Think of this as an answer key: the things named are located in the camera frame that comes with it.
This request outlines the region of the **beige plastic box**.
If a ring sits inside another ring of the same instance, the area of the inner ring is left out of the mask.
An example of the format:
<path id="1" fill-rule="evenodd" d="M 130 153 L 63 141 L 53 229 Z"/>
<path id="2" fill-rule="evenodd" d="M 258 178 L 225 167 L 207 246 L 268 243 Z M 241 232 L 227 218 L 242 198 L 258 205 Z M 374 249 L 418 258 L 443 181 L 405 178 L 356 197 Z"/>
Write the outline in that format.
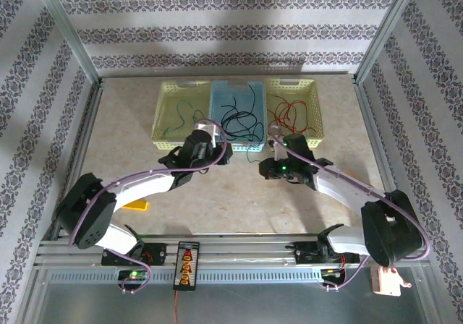
<path id="1" fill-rule="evenodd" d="M 377 295 L 400 297 L 402 288 L 412 288 L 412 284 L 405 281 L 395 267 L 374 265 L 370 268 L 370 277 L 373 293 Z"/>

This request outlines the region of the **pale yellow perforated basket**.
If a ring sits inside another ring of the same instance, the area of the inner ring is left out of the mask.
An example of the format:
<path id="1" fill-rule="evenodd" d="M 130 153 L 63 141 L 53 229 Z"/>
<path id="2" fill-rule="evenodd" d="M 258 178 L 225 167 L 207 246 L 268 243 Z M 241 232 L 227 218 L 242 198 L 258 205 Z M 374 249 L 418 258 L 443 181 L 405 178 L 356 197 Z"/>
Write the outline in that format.
<path id="1" fill-rule="evenodd" d="M 318 91 L 313 79 L 264 79 L 267 108 L 267 133 L 277 126 L 283 135 L 300 133 L 309 148 L 324 138 Z"/>
<path id="2" fill-rule="evenodd" d="M 163 80 L 160 84 L 151 139 L 159 150 L 184 143 L 195 122 L 208 117 L 210 80 Z"/>

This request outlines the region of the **aluminium mounting rail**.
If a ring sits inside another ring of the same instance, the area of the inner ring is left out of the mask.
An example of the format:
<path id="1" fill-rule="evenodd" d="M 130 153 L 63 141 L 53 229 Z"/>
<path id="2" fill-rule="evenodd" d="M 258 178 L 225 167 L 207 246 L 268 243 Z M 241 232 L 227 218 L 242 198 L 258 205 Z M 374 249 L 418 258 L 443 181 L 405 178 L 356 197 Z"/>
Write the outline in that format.
<path id="1" fill-rule="evenodd" d="M 142 252 L 142 260 L 155 272 L 172 270 L 176 264 L 178 243 L 194 241 L 200 244 L 198 266 L 206 269 L 251 268 L 339 268 L 354 267 L 361 258 L 344 253 L 328 262 L 318 257 L 305 257 L 308 248 L 316 248 L 315 234 L 193 234 L 143 236 L 150 247 Z M 104 248 L 92 246 L 84 250 L 68 246 L 68 237 L 39 244 L 33 270 L 44 269 L 141 269 Z"/>

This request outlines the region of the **black power distribution board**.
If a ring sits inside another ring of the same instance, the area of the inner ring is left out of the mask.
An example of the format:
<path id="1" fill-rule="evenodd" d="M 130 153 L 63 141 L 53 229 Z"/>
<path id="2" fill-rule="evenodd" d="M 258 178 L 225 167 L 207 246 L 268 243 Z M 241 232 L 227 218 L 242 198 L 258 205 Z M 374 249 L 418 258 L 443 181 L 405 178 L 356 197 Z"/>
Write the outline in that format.
<path id="1" fill-rule="evenodd" d="M 173 290 L 196 290 L 199 249 L 199 242 L 178 243 Z"/>

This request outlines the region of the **metal side rail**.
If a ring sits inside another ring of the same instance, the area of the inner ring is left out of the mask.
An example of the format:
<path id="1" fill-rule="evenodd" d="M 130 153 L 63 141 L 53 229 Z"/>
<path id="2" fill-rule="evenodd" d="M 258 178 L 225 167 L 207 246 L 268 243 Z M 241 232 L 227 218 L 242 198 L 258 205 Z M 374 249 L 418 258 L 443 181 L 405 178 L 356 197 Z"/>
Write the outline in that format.
<path id="1" fill-rule="evenodd" d="M 381 136 L 376 127 L 375 119 L 365 92 L 356 79 L 353 79 L 353 85 L 383 187 L 385 191 L 390 192 L 395 189 L 396 186 L 387 161 L 386 152 L 381 142 Z"/>
<path id="2" fill-rule="evenodd" d="M 56 229 L 60 230 L 60 228 L 56 227 L 55 211 L 56 211 L 59 203 L 61 202 L 61 200 L 66 195 L 67 190 L 68 190 L 69 186 L 72 183 L 72 176 L 73 176 L 73 173 L 75 172 L 75 169 L 77 167 L 77 160 L 80 157 L 79 153 L 80 153 L 80 148 L 82 147 L 85 130 L 86 130 L 87 126 L 90 123 L 90 117 L 91 117 L 91 114 L 92 114 L 93 105 L 95 103 L 97 94 L 98 94 L 98 92 L 99 92 L 99 90 L 101 88 L 101 83 L 102 83 L 102 79 L 100 78 L 96 83 L 92 84 L 92 86 L 90 88 L 90 91 L 88 93 L 88 98 L 87 98 L 87 100 L 85 102 L 85 106 L 83 108 L 83 112 L 82 112 L 82 115 L 81 115 L 81 118 L 80 118 L 79 127 L 77 128 L 77 131 L 76 131 L 76 134 L 75 134 L 72 151 L 71 151 L 70 156 L 69 156 L 68 161 L 67 161 L 67 167 L 66 167 L 66 171 L 65 171 L 63 185 L 61 186 L 59 195 L 58 195 L 57 200 L 56 200 L 55 208 L 54 208 L 52 216 L 51 216 L 51 223 L 50 223 L 48 229 L 46 230 L 46 233 L 43 236 L 43 240 L 54 240 L 55 235 L 56 235 L 55 230 Z"/>

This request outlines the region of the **metal frame post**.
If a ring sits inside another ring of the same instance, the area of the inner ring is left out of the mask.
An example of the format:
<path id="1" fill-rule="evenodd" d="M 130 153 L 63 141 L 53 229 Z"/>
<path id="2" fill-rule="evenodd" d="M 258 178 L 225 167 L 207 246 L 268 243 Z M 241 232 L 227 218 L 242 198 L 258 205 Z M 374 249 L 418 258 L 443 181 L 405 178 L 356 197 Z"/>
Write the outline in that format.
<path id="1" fill-rule="evenodd" d="M 99 84 L 101 76 L 97 72 L 90 56 L 88 55 L 82 40 L 80 39 L 77 30 L 73 26 L 67 12 L 65 11 L 60 0 L 42 0 L 61 34 L 68 43 L 72 53 L 77 58 L 80 66 L 84 70 L 86 76 L 92 83 Z"/>
<path id="2" fill-rule="evenodd" d="M 383 50 L 383 46 L 386 43 L 391 32 L 394 30 L 405 6 L 409 0 L 393 0 L 388 11 L 385 13 L 377 33 L 374 35 L 371 44 L 368 46 L 367 51 L 357 68 L 357 71 L 353 75 L 353 83 L 359 85 L 366 77 L 371 67 L 374 65 L 375 60 Z"/>

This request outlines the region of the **metal back rail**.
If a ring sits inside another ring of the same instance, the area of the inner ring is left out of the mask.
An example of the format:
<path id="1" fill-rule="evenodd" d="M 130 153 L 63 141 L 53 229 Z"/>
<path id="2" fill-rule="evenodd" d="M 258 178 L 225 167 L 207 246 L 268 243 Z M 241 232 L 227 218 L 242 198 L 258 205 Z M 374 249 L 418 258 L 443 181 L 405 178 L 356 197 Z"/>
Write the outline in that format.
<path id="1" fill-rule="evenodd" d="M 200 78 L 217 78 L 225 77 L 226 79 L 230 77 L 276 77 L 276 78 L 298 78 L 298 77 L 309 77 L 314 75 L 346 75 L 351 74 L 348 71 L 342 70 L 328 70 L 328 71 L 309 71 L 309 72 L 296 72 L 296 71 L 282 71 L 282 70 L 273 70 L 265 71 L 258 70 L 256 72 L 241 70 L 241 71 L 232 71 L 231 69 L 218 70 L 214 72 L 198 73 L 198 72 L 187 72 L 187 71 L 173 71 L 173 72 L 145 72 L 145 73 L 129 73 L 129 72 L 120 72 L 119 74 L 106 74 L 101 75 L 102 79 L 110 78 L 174 78 L 179 80 L 186 79 L 200 79 Z"/>

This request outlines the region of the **blue perforated basket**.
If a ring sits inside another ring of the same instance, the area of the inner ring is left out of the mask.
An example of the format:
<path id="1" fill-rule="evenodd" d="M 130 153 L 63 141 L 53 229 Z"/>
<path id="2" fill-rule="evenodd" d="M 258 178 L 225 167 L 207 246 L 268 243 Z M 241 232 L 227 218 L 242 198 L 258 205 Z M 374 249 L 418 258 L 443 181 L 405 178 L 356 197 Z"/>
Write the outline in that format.
<path id="1" fill-rule="evenodd" d="M 266 143 L 266 92 L 259 80 L 215 80 L 209 119 L 221 125 L 233 151 L 259 153 Z"/>

